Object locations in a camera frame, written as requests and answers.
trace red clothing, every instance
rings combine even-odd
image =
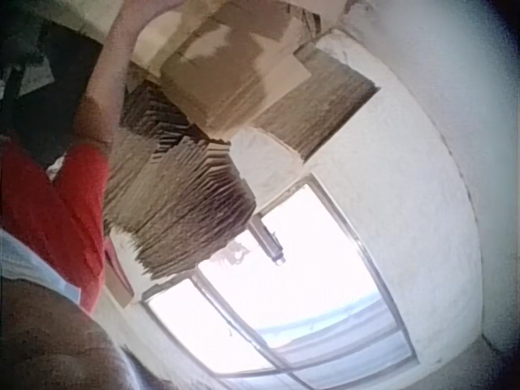
[[[54,183],[17,144],[2,155],[2,227],[81,289],[89,313],[104,284],[102,205],[108,158],[73,146]]]

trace window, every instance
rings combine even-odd
[[[231,389],[342,389],[416,364],[366,251],[314,178],[259,219],[283,248],[273,261],[246,230],[151,312]]]

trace white fabric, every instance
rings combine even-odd
[[[0,229],[0,264],[2,278],[27,280],[80,304],[79,288],[65,281],[49,264],[3,229]]]

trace skin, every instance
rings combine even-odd
[[[76,112],[76,142],[110,152],[137,36],[181,3],[124,1]],[[111,338],[68,299],[20,280],[2,279],[1,294],[0,388],[146,388]]]

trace window frame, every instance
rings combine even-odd
[[[355,388],[358,385],[366,384],[370,381],[377,380],[378,378],[384,377],[386,375],[390,375],[392,373],[396,374],[403,370],[408,370],[412,366],[418,365],[418,356],[415,351],[414,345],[411,342],[410,334],[408,333],[408,330],[401,317],[401,314],[397,309],[396,302],[392,298],[392,294],[390,293],[386,284],[383,282],[383,278],[379,273],[379,270],[373,263],[372,258],[368,253],[368,250],[366,249],[365,245],[361,242],[358,234],[353,229],[352,224],[348,221],[346,216],[340,210],[339,206],[329,196],[325,188],[321,185],[319,180],[314,175],[307,175],[301,180],[298,180],[295,184],[291,185],[291,187],[288,190],[282,193],[274,201],[270,202],[257,214],[260,217],[267,215],[270,211],[274,210],[278,205],[288,200],[295,192],[297,192],[305,185],[308,185],[312,189],[314,194],[322,202],[322,204],[325,206],[326,210],[329,212],[332,218],[338,223],[347,239],[351,240],[354,246],[357,248],[357,252],[360,258],[365,264],[366,269],[369,271],[370,276],[374,280],[375,285],[381,297],[383,298],[384,303],[387,305],[396,322],[396,326],[392,330],[385,332],[383,335],[372,337],[364,343],[361,343],[361,345],[357,345],[356,347],[352,348],[352,350],[343,352],[335,356],[334,358],[331,358],[330,360],[335,361],[337,359],[349,356],[352,353],[356,353],[380,340],[383,340],[384,337],[388,337],[398,332],[402,332],[411,351],[410,357],[406,358],[401,362],[398,362],[397,364],[387,367],[382,371],[378,371],[373,375],[369,375],[365,378],[355,380],[351,383],[343,384],[334,388],[328,388],[326,390],[345,390],[349,388]],[[210,305],[214,307],[215,310],[217,310],[217,312],[222,316],[222,318],[227,322],[227,324],[230,327],[232,327],[238,334],[240,334],[247,342],[249,342],[258,351],[258,353],[260,353],[260,355],[263,356],[274,368],[268,370],[255,370],[231,374],[218,374],[213,372],[208,366],[201,362],[188,348],[186,348],[182,344],[182,342],[178,340],[166,328],[166,326],[154,313],[154,311],[151,309],[148,303],[158,294],[175,287],[177,284],[184,280],[190,280],[193,283],[193,286],[198,290],[198,292],[208,301],[208,303],[210,303]],[[144,307],[145,311],[150,315],[150,317],[158,324],[159,328],[161,328],[167,334],[169,339],[172,340],[172,342],[176,346],[178,346],[184,353],[186,353],[186,355],[189,356],[197,364],[197,366],[199,366],[210,377],[220,382],[220,384],[222,384],[225,388],[229,390],[233,390],[233,387],[227,384],[225,379],[247,379],[252,377],[270,375],[287,375],[289,378],[300,384],[303,388],[308,390],[316,390],[315,388],[311,387],[309,384],[304,382],[302,379],[299,379],[296,376],[295,372],[314,366],[321,366],[322,364],[327,363],[327,360],[323,360],[319,362],[314,362],[312,364],[307,363],[297,366],[291,366],[288,362],[284,360],[283,357],[281,357],[274,350],[272,350],[263,340],[263,338],[252,327],[250,327],[244,319],[242,319],[236,313],[236,311],[226,302],[226,300],[220,295],[220,293],[211,284],[211,282],[203,275],[202,271],[198,267],[191,271],[182,272],[163,284],[153,286],[152,288],[143,293],[143,296],[141,298],[141,305]]]

